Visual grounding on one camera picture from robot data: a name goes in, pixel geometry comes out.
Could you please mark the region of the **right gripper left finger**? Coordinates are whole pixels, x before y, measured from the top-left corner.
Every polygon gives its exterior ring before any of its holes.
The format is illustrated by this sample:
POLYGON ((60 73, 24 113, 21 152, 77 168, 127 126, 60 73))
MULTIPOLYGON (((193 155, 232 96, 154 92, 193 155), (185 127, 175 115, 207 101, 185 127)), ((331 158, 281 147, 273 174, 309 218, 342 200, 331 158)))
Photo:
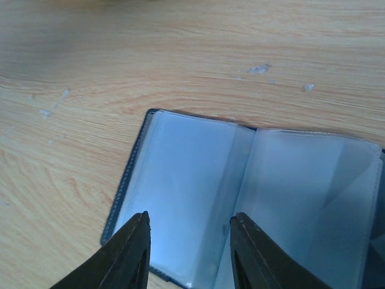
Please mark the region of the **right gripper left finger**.
POLYGON ((150 219, 134 214, 94 255, 52 288, 146 288, 150 219))

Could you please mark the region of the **blue card holder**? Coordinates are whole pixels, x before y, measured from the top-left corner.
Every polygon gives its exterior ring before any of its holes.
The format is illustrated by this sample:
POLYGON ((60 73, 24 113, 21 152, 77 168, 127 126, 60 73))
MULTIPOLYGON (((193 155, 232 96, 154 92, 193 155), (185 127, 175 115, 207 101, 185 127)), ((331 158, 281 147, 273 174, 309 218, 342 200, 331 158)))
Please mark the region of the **blue card holder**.
POLYGON ((143 211, 150 268, 183 288, 233 288, 240 212, 329 287, 384 287, 384 149, 362 138, 150 109, 101 243, 143 211))

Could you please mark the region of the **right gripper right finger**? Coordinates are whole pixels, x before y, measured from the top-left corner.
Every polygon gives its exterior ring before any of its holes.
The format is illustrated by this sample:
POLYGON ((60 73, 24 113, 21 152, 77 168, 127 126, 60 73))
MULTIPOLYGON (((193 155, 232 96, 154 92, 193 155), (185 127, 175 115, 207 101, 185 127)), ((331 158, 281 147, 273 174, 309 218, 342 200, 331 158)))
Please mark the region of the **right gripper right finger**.
POLYGON ((285 253, 246 213, 230 219, 236 288, 329 288, 285 253))

